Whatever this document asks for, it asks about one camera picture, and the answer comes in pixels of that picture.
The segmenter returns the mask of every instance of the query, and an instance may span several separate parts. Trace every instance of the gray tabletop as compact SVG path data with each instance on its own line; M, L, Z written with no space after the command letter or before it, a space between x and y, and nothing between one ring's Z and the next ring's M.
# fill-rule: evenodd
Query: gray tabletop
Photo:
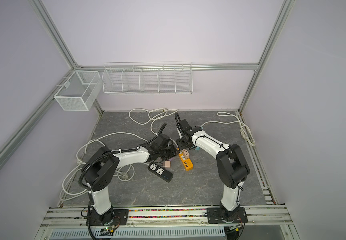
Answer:
M190 125L200 126L207 121L231 122L236 119L233 117L219 117L214 111L183 111L179 112L180 118L186 119ZM132 118L138 122L149 120L146 112L132 112ZM175 126L174 115L157 120L153 124L153 130L158 131L160 126L166 122L168 125L163 133L176 140L178 132ZM220 124L208 123L204 125L204 131L217 140L233 144L238 144L251 169L251 174L247 177L243 185L240 196L242 205L264 205L265 197L259 184L257 175L254 174L254 167L248 152L245 140L240 135L238 123ZM151 139L154 134L150 131L150 123L139 125L133 122L126 112L105 112L100 119L93 139L99 138L112 132L131 132L142 138ZM110 149L126 149L136 147L143 141L137 137L127 134L116 134L101 140ZM99 143L89 145L84 161L100 148ZM173 179L167 183L147 170L147 165L136 163L135 175L132 180L122 182L117 177L113 177L109 184L110 201L113 206L131 205L218 205L223 194L223 183L218 177L216 160L204 150L190 151L190 160L193 169L185 171L184 166L178 156L171 160ZM73 180L70 192L80 192L81 188L77 184L80 173ZM83 195L75 199L66 201L67 205L87 205L88 195Z

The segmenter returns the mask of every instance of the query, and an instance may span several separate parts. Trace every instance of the white wire basket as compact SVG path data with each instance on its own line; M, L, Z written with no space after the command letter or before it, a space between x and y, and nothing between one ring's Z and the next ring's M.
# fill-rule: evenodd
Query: white wire basket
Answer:
M65 111L89 111L99 94L102 79L98 71L74 71L56 92L55 99Z
M107 94L165 94L193 92L191 63L104 63Z

